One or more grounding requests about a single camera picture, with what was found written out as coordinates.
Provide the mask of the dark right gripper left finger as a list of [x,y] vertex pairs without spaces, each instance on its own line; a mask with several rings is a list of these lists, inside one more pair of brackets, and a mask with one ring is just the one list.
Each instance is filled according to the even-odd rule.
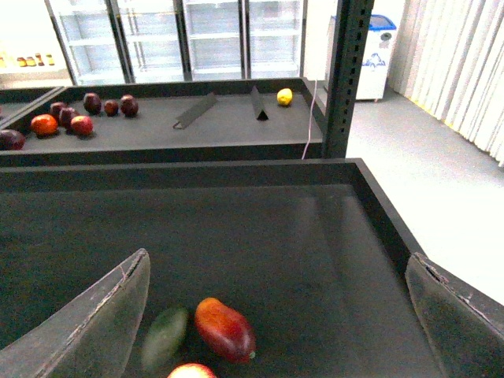
[[150,256],[137,250],[1,351],[3,377],[120,377],[139,329]]

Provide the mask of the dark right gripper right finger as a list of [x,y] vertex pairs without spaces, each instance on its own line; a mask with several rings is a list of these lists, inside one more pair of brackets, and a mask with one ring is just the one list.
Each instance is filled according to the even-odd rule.
[[503,376],[503,305],[423,254],[405,278],[413,308],[445,377]]

